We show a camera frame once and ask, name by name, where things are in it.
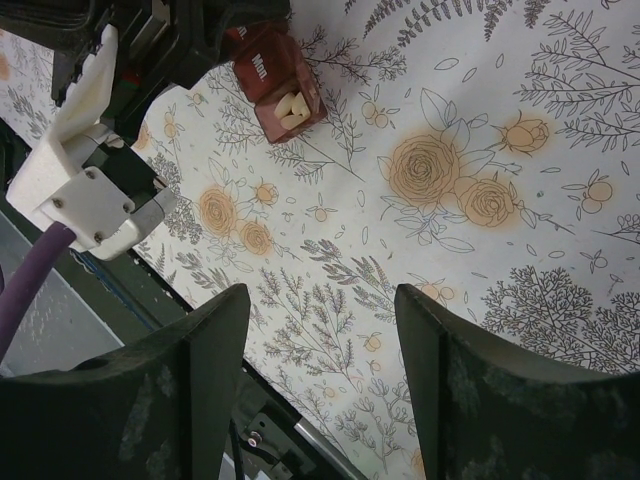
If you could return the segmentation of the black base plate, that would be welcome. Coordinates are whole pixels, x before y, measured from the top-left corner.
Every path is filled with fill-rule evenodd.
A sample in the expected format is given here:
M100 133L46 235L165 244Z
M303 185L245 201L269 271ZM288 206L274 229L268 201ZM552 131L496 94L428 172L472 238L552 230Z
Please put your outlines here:
M225 287L180 320L77 367L83 456L105 479L357 479L243 357L253 306Z

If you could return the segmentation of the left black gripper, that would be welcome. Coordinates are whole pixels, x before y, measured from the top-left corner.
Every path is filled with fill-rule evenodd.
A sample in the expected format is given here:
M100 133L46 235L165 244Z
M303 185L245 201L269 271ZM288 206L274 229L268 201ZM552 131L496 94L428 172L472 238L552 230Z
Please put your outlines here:
M58 107L84 61L97 53L103 31L114 27L114 83L100 117L134 140L166 89L190 89L230 60L226 30L280 21L290 11L287 1L4 1L1 27L53 50L51 98Z

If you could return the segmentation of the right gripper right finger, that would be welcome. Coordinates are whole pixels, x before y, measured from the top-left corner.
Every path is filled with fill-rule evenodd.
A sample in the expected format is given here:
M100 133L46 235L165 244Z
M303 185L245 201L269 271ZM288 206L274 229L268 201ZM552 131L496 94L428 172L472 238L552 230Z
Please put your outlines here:
M394 299L430 479L635 479L639 377L552 360L410 284Z

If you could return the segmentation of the red pill organizer box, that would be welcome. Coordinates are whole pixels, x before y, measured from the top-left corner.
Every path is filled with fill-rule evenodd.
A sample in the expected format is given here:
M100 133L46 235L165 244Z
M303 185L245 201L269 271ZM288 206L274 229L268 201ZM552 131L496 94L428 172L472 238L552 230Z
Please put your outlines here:
M285 22L229 28L223 46L269 143L285 143L326 118L318 81Z

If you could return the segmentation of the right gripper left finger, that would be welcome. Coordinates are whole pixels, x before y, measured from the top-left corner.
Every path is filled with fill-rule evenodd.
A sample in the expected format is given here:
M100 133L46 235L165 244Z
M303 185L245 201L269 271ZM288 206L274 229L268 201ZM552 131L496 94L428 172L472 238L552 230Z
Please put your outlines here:
M1 382L5 479L215 479L248 332L236 284L69 371Z

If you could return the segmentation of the floral table mat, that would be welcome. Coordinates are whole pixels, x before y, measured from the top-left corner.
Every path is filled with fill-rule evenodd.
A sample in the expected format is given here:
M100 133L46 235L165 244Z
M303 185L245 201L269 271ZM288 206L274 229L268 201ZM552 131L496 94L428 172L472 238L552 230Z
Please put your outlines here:
M247 287L243 357L360 471L430 479L395 315L410 284L543 357L639 377L639 5L287 1L324 120L271 144L231 58L173 86L123 140L177 197L111 260L7 200L58 110L53 50L1 27L3 209L39 235L1 277L3 379L45 327L37 253L131 310L121 347Z

